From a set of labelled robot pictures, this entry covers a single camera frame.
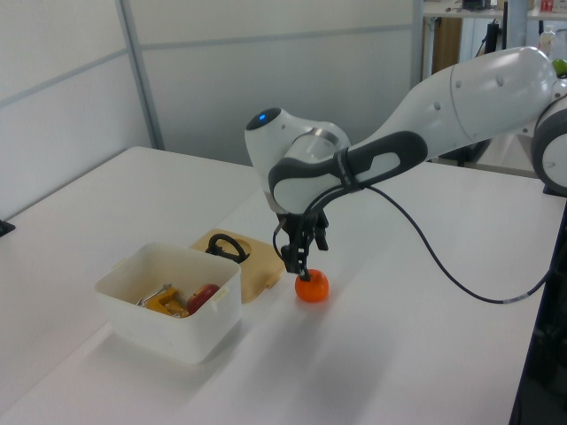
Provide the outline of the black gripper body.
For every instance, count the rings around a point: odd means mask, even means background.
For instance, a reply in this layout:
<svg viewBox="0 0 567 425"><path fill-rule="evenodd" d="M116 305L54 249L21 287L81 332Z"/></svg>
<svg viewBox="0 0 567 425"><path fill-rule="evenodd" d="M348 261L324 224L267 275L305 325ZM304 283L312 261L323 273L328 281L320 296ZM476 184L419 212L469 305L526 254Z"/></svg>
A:
<svg viewBox="0 0 567 425"><path fill-rule="evenodd" d="M310 212L303 215L277 214L277 218L283 220L283 231L288 235L289 240L301 232L306 232L311 243L314 241L314 225L316 221L318 219L326 219L328 221L323 211Z"/></svg>

